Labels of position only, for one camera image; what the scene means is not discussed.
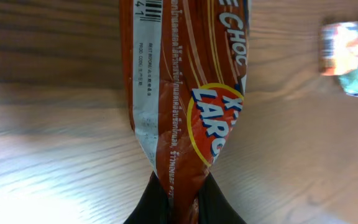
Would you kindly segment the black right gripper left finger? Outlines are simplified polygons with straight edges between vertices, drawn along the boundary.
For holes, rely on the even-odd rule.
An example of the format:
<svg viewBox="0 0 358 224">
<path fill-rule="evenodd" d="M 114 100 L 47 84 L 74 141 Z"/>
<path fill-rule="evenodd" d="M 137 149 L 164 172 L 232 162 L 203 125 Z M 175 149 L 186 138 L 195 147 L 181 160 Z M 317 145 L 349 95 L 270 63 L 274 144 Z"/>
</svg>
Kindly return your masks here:
<svg viewBox="0 0 358 224">
<path fill-rule="evenodd" d="M 168 224 L 168 197 L 153 172 L 134 211 L 124 224 Z"/>
</svg>

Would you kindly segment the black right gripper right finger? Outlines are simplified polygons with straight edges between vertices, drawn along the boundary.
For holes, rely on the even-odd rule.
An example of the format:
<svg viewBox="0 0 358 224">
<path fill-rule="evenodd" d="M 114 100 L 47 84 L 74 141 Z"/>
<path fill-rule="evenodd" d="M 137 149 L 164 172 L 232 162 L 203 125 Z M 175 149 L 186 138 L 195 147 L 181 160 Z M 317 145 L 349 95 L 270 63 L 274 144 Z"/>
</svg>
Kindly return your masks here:
<svg viewBox="0 0 358 224">
<path fill-rule="evenodd" d="M 198 205 L 199 224 L 246 224 L 226 200 L 212 173 L 198 191 Z"/>
</svg>

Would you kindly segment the long orange snack bar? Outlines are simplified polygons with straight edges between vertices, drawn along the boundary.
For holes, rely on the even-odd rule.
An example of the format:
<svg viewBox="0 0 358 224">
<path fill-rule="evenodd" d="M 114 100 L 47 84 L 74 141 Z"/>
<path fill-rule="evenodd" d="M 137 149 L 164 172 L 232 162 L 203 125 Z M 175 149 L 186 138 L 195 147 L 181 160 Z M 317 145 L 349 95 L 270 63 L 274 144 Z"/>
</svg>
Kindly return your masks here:
<svg viewBox="0 0 358 224">
<path fill-rule="evenodd" d="M 168 223 L 198 223 L 198 191 L 244 106 L 249 0 L 122 0 L 129 121 Z"/>
</svg>

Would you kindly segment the small orange snack packet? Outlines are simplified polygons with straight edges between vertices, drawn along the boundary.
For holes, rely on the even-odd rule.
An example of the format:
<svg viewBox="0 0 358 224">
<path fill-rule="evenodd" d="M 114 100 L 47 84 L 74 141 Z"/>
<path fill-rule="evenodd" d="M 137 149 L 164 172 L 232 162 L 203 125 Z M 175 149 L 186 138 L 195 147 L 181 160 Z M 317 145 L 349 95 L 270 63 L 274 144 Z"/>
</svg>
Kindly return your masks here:
<svg viewBox="0 0 358 224">
<path fill-rule="evenodd" d="M 358 21 L 322 26 L 319 62 L 323 76 L 341 76 L 358 69 Z"/>
</svg>

